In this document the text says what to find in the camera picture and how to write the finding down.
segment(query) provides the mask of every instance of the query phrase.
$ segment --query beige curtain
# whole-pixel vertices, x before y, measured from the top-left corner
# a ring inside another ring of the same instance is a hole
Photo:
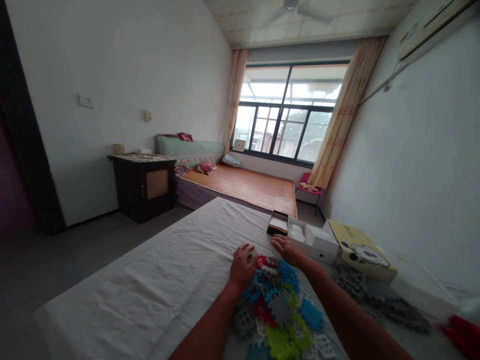
[[[385,36],[366,38],[356,48],[343,79],[340,94],[326,130],[325,140],[308,178],[309,184],[323,189],[327,188],[344,147],[345,138],[357,111],[357,106],[386,39]]]
[[[233,50],[231,57],[230,79],[228,80],[228,111],[226,126],[226,142],[223,155],[230,150],[230,138],[235,127],[237,111],[239,110],[240,92],[244,82],[245,67],[247,66],[247,49]]]

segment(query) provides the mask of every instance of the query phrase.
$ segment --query light switch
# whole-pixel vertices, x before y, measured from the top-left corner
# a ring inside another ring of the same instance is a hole
[[[146,122],[151,122],[152,121],[152,113],[148,110],[143,110],[143,120]]]
[[[94,101],[88,96],[78,95],[78,103],[86,108],[94,108]]]

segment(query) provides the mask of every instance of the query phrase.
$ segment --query bedside cabinet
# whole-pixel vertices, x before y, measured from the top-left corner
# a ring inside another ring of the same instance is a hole
[[[175,159],[151,154],[110,155],[120,211],[142,224],[173,209]]]

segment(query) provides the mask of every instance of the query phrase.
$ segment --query ceiling fan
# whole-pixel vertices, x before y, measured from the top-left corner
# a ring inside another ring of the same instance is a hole
[[[317,13],[317,11],[310,8],[307,2],[300,4],[300,0],[283,0],[283,6],[275,10],[268,18],[266,18],[265,21],[262,22],[261,27],[263,28],[270,25],[284,15],[295,13],[325,24],[330,24],[333,20],[330,16]]]

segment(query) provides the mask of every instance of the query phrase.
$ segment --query window sill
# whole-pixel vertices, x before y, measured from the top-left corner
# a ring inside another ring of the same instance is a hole
[[[295,166],[302,167],[302,168],[307,168],[307,169],[312,169],[314,167],[314,164],[310,165],[310,164],[307,164],[307,163],[299,163],[299,162],[296,162],[294,160],[288,161],[288,160],[283,160],[283,159],[279,159],[279,158],[272,158],[270,154],[260,155],[262,153],[256,154],[256,153],[251,153],[251,152],[246,152],[246,151],[236,151],[236,150],[232,150],[232,149],[230,149],[230,152],[231,153],[245,154],[245,155],[248,155],[248,156],[253,156],[253,157],[256,157],[256,158],[262,158],[262,159],[266,159],[266,160],[271,160],[271,161],[275,161],[275,162],[279,162],[279,163],[295,165]]]

